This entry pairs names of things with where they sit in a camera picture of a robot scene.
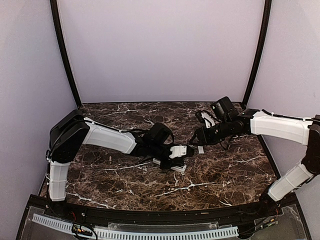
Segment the white remote control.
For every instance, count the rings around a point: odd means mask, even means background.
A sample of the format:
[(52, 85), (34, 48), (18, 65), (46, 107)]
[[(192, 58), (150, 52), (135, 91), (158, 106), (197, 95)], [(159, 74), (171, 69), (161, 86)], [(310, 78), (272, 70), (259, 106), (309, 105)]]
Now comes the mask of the white remote control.
[[(158, 166), (160, 166), (160, 164), (161, 164), (161, 161), (160, 161), (160, 160), (157, 160), (157, 159), (155, 159), (155, 158), (152, 159), (152, 162), (153, 162), (154, 164), (157, 164)], [(184, 174), (185, 171), (186, 171), (186, 169), (187, 169), (187, 165), (184, 164), (183, 166), (173, 166), (173, 167), (171, 167), (170, 169), (173, 170), (173, 171), (176, 171), (176, 172), (179, 172), (179, 173)]]

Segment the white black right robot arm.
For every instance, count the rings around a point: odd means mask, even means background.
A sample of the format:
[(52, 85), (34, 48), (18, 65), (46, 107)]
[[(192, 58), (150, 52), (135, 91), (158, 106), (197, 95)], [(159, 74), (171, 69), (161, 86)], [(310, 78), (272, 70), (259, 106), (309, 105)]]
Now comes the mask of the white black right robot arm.
[(296, 117), (247, 108), (242, 112), (225, 96), (211, 104), (214, 116), (196, 113), (203, 125), (190, 143), (211, 146), (236, 135), (262, 137), (281, 177), (272, 183), (255, 205), (255, 213), (266, 217), (287, 194), (320, 174), (320, 116)]

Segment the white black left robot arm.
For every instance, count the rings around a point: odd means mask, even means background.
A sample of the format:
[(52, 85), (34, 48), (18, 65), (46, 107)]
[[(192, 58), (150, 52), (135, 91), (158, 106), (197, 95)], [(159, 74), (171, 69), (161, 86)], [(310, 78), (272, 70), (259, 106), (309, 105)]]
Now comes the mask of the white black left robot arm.
[(49, 147), (45, 153), (49, 162), (48, 196), (51, 210), (60, 218), (67, 218), (70, 206), (64, 202), (71, 162), (82, 146), (96, 146), (134, 157), (151, 157), (160, 161), (160, 167), (172, 167), (174, 145), (166, 140), (172, 131), (162, 123), (150, 129), (116, 129), (85, 117), (73, 110), (49, 132)]

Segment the white battery cover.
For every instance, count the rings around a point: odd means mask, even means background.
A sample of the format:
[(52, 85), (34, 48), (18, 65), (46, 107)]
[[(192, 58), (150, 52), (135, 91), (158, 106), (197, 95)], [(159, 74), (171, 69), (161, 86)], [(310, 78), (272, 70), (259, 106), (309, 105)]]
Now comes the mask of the white battery cover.
[(204, 152), (204, 148), (202, 146), (198, 146), (197, 149), (198, 149), (198, 153), (199, 154), (204, 154), (205, 153)]

